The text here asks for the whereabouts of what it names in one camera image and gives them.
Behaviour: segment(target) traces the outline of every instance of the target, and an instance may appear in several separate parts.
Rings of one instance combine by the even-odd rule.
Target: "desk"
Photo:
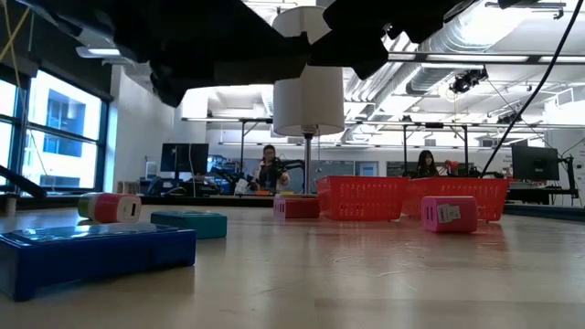
[[[506,200],[521,200],[549,205],[552,196],[571,196],[578,192],[577,190],[561,188],[510,188]]]
[[[13,303],[3,328],[582,328],[585,226],[504,216],[473,235],[418,220],[275,220],[269,208],[211,210],[226,239],[197,243],[193,268],[76,283]],[[0,231],[75,225],[75,209],[0,218]]]

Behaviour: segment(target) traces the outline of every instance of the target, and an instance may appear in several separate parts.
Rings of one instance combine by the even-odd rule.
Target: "ductwork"
[[[506,10],[488,8],[485,6],[486,2],[483,0],[471,5],[442,30],[421,43],[417,51],[485,52],[512,32],[525,18],[523,14],[526,11],[514,8]],[[403,65],[374,102],[384,107],[384,100],[395,91],[406,92],[414,97],[426,94],[437,83],[448,79],[452,74],[453,69],[424,68],[421,64]]]

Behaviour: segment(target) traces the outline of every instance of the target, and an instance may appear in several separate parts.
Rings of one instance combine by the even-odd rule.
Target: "teal box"
[[[150,216],[150,222],[194,229],[197,232],[197,239],[225,238],[228,235],[228,218],[211,212],[155,211]]]

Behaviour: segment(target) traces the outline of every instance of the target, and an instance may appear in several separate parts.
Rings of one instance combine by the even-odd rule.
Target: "white label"
[[[459,206],[440,205],[437,206],[437,217],[439,223],[451,223],[455,219],[461,219],[461,210]]]

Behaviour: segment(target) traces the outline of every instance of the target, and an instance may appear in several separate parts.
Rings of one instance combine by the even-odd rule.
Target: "woman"
[[[434,177],[439,175],[435,166],[435,159],[431,151],[424,150],[419,154],[419,163],[417,164],[417,178]]]
[[[264,146],[263,157],[260,165],[254,172],[254,183],[257,189],[281,192],[289,184],[291,178],[281,160],[276,157],[276,149],[272,145]]]

